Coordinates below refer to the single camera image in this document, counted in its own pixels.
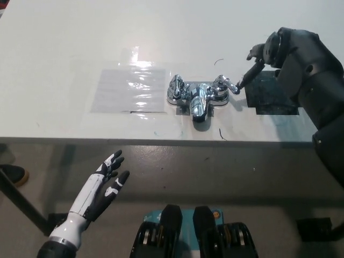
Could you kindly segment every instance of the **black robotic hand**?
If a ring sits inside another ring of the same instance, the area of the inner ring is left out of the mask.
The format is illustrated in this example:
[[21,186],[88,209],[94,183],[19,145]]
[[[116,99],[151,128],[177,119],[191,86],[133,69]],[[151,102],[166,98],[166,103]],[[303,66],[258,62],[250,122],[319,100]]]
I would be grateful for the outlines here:
[[237,87],[250,83],[265,65],[277,68],[279,86],[304,108],[318,129],[313,135],[318,156],[344,187],[344,71],[340,61],[317,34],[284,27],[264,44],[255,45],[247,60],[252,58],[255,65]]

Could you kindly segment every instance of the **table leg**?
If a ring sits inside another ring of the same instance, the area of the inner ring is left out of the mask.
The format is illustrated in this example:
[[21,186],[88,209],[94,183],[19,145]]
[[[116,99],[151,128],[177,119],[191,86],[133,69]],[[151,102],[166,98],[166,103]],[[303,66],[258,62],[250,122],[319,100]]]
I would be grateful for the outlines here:
[[14,184],[7,178],[5,173],[0,170],[0,191],[21,210],[21,212],[33,222],[36,227],[43,232],[45,236],[49,236],[54,225],[51,225],[39,211],[18,191]]

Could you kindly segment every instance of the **plastic sheet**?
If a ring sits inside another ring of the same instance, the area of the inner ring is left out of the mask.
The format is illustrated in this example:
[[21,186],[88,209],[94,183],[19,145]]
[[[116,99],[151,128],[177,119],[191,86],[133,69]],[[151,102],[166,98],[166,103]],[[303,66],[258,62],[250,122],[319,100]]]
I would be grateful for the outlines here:
[[165,88],[166,71],[151,67],[148,62],[104,69],[91,112],[163,112]]

